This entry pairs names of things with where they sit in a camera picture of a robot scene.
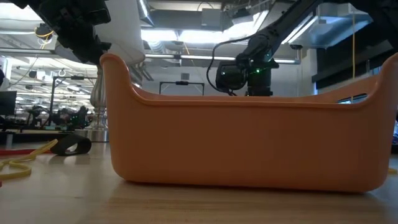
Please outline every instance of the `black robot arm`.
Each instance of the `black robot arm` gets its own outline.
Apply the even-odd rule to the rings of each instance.
[[[271,69],[277,67],[272,58],[276,50],[302,21],[315,15],[311,13],[323,2],[351,3],[367,12],[380,27],[381,35],[398,49],[398,0],[297,0],[278,20],[250,36],[248,46],[236,56],[234,64],[227,64],[228,69],[220,64],[216,89],[231,93],[247,83],[247,95],[271,96]]]
[[[255,33],[246,49],[236,57],[240,67],[250,66],[250,60],[268,62],[287,36],[321,3],[321,0],[297,0],[271,25]]]
[[[111,47],[96,35],[95,25],[111,21],[105,0],[9,0],[20,8],[30,6],[58,35],[58,41],[83,63],[100,63]]]
[[[247,48],[236,57],[237,65],[250,66],[251,60],[268,62],[282,41],[323,2],[351,3],[356,9],[367,12],[382,35],[398,49],[398,0],[297,0],[278,20],[250,38]]]

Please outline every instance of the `monitor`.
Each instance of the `monitor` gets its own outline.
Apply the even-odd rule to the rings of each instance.
[[[0,115],[13,115],[17,91],[0,91]]]

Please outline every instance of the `wooden table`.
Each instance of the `wooden table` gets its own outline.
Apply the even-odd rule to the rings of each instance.
[[[396,175],[362,195],[139,185],[114,173],[107,144],[28,164],[30,177],[0,188],[0,223],[398,223]]]

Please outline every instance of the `black tape roll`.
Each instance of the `black tape roll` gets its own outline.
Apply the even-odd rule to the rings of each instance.
[[[74,151],[68,151],[69,147],[77,144],[77,148]],[[91,141],[88,138],[76,134],[70,134],[67,137],[58,141],[51,152],[58,156],[74,156],[79,154],[86,154],[91,149]]]

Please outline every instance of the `metal stand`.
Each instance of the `metal stand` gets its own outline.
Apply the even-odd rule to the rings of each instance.
[[[109,142],[109,131],[106,125],[106,98],[103,70],[98,66],[97,80],[91,92],[90,103],[94,106],[95,116],[90,126],[75,130],[75,134],[86,137],[92,142]]]

